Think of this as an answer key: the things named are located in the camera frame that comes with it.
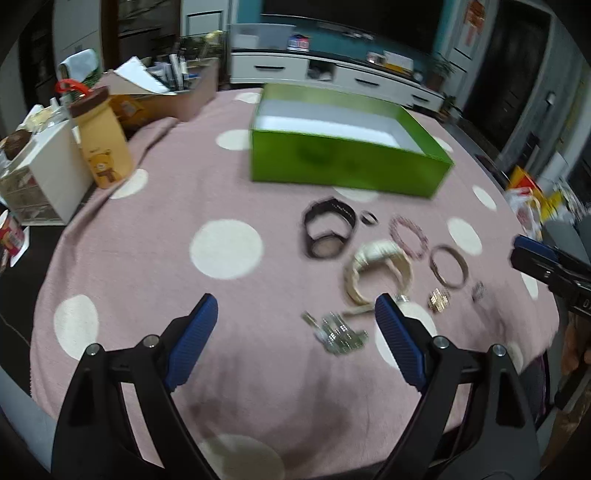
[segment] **potted plant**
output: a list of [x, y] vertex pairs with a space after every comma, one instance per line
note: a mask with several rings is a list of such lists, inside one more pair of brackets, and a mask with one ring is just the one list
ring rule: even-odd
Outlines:
[[457, 109], [456, 106], [456, 97], [452, 95], [443, 94], [443, 103], [441, 104], [441, 108], [437, 114], [437, 117], [440, 122], [445, 123], [449, 119], [449, 116], [452, 113], [453, 109]]
[[441, 55], [439, 58], [433, 58], [431, 68], [425, 80], [425, 87], [434, 92], [439, 92], [443, 86], [443, 82], [455, 71], [452, 63], [444, 59]]

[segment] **red clip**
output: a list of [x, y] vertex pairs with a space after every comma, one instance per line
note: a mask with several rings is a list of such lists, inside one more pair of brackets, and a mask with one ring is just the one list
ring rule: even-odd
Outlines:
[[80, 93], [84, 95], [88, 95], [90, 93], [90, 89], [84, 85], [84, 83], [80, 83], [74, 79], [63, 79], [59, 80], [56, 83], [56, 92], [57, 93], [66, 93], [70, 90], [78, 90]]

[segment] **white tv stand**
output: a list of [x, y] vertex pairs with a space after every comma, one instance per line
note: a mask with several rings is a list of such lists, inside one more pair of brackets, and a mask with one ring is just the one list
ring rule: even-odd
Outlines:
[[[331, 72], [327, 81], [309, 76], [310, 62], [322, 64]], [[412, 80], [385, 72], [384, 69], [364, 66], [362, 62], [335, 60], [318, 53], [288, 51], [232, 52], [231, 83], [292, 83], [342, 92], [359, 93], [388, 100], [400, 105], [415, 105], [438, 112], [443, 95], [433, 92]]]

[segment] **brown lid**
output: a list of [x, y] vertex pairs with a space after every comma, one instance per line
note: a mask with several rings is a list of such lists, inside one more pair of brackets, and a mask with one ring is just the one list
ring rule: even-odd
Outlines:
[[68, 108], [72, 117], [76, 118], [91, 111], [95, 106], [99, 106], [107, 98], [109, 98], [109, 87], [98, 87], [95, 90], [91, 90], [88, 95], [72, 102]]
[[21, 150], [25, 148], [26, 144], [28, 144], [30, 139], [31, 132], [23, 129], [17, 130], [14, 133], [8, 135], [6, 138], [6, 143], [4, 144], [4, 153], [6, 154], [6, 158], [9, 160], [16, 158]]

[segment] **pink beaded bracelet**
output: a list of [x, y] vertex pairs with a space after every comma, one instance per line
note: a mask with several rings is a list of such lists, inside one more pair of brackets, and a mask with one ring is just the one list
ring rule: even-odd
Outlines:
[[[418, 237], [418, 239], [421, 241], [420, 252], [413, 252], [412, 250], [410, 250], [408, 245], [406, 245], [402, 241], [402, 239], [400, 238], [400, 234], [398, 233], [398, 224], [405, 226]], [[416, 223], [410, 221], [405, 217], [397, 216], [392, 218], [392, 220], [390, 221], [390, 235], [392, 236], [392, 240], [394, 240], [400, 246], [400, 248], [404, 250], [404, 253], [406, 253], [410, 258], [414, 260], [421, 260], [429, 250], [429, 240], [427, 239], [423, 231]]]

